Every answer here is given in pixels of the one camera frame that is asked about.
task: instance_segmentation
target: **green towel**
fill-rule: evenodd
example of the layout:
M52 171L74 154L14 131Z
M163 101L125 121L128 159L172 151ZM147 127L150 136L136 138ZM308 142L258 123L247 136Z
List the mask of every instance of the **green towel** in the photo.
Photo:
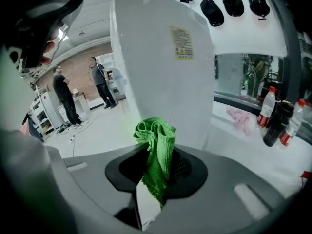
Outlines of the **green towel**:
M136 126L134 138L138 143L149 143L150 152L147 169L142 182L155 197L161 207L162 196L168 186L172 151L176 140L176 129L159 117L148 118Z

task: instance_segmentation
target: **man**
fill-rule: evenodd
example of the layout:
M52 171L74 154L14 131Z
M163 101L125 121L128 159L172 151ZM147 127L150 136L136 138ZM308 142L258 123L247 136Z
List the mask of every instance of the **man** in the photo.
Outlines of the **man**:
M97 63L97 60L95 57L89 58L89 64L90 64L90 68L92 68L92 77L94 80L94 84L97 87L99 95L102 97L103 101L106 103L106 106L104 107L104 109L109 108L109 107L111 108L116 107L114 98L106 84L106 80L104 77L104 70L103 70L104 67L101 64Z
M54 77L53 77L53 88L55 93L58 96L58 99L64 105L64 109L66 111L66 115L68 120L72 125L77 126L84 126L88 122L82 122L76 113L75 103L72 97L72 93L70 92L68 85L69 80L62 75L62 69L58 65L54 68Z

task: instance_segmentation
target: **ceiling light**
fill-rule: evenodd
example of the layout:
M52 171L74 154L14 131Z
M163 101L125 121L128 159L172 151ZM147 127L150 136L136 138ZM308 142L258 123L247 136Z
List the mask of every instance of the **ceiling light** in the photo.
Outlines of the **ceiling light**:
M58 29L59 32L58 32L58 38L62 39L63 37L63 31L61 31L60 29Z

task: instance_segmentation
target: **red label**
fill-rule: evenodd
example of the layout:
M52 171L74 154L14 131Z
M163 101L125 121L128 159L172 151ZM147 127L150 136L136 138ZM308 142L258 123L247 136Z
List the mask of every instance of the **red label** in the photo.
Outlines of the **red label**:
M269 119L270 118L268 118L268 117L265 117L263 115L259 115L257 123L259 126L266 127L269 123Z
M283 132L282 135L279 137L279 140L284 146L288 146L288 140L290 139L290 135L286 132Z

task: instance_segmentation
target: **water bottle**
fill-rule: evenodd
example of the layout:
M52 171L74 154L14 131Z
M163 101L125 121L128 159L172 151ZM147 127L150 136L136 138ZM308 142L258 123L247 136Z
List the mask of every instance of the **water bottle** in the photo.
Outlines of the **water bottle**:
M293 116L286 128L286 130L279 137L282 145L288 146L289 141L296 135L300 128L303 119L303 107L305 106L304 100L300 99L296 108L294 109Z
M269 123L269 119L275 106L275 92L276 89L274 87L269 87L269 92L264 98L262 109L257 121L257 124L260 127L266 127Z

